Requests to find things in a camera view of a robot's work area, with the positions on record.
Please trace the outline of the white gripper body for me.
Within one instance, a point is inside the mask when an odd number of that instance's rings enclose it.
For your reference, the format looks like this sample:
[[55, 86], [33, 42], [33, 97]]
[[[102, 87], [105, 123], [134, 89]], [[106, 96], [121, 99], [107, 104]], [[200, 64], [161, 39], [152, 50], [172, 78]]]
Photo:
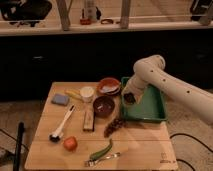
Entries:
[[122, 96], [127, 93], [132, 93], [135, 97], [136, 102], [140, 99], [141, 95], [143, 94], [146, 86], [148, 83], [142, 80], [139, 76], [133, 75], [126, 83], [122, 90]]

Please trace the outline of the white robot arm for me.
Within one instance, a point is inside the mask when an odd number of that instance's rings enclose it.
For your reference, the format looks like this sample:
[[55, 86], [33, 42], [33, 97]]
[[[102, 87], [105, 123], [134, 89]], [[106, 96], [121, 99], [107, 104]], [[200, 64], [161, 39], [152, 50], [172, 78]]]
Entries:
[[122, 94], [141, 95], [143, 89], [151, 84], [213, 127], [213, 94], [167, 74], [165, 65], [161, 55], [137, 60], [133, 65], [134, 74], [127, 81]]

